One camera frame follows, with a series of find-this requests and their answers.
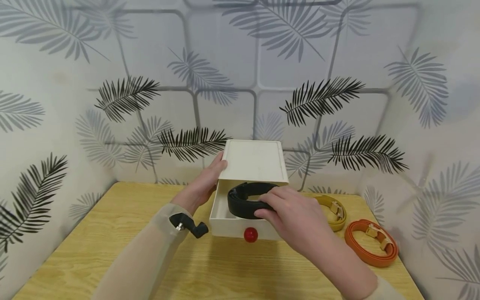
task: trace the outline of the white box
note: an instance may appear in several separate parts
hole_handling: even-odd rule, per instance
[[[210,214],[212,235],[243,238],[245,229],[251,227],[257,230],[258,239],[281,240],[268,221],[248,220],[232,215],[228,210],[227,194],[231,188],[244,182],[288,185],[282,144],[275,141],[228,140],[223,159],[228,161],[228,166],[218,179]]]

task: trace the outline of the person's left hand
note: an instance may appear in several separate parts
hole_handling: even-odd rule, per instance
[[[227,167],[227,161],[222,160],[223,151],[218,153],[213,162],[202,170],[193,182],[179,192],[171,203],[186,209],[192,216],[197,208],[205,204],[216,189],[220,173]]]

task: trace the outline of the yellow leather collar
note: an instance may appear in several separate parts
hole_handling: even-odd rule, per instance
[[[330,208],[330,211],[332,213],[337,215],[336,221],[328,222],[328,225],[330,225],[330,228],[333,231],[342,230],[347,220],[347,211],[343,207],[343,204],[341,204],[340,201],[338,201],[337,199],[334,199],[326,195],[315,197],[315,199],[318,201],[318,204],[327,206],[328,208]]]

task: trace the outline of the wallpaper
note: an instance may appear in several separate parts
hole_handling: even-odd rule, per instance
[[[425,299],[480,299],[478,8],[0,0],[0,299],[114,182],[186,185],[230,138],[363,196]]]

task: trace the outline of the sheer sleeve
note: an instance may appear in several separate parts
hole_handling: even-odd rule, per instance
[[[186,210],[162,207],[150,223],[123,249],[100,281],[92,300],[147,300],[154,296],[188,230],[178,231],[169,217]]]
[[[405,300],[405,298],[397,292],[388,281],[377,276],[377,289],[364,300]]]

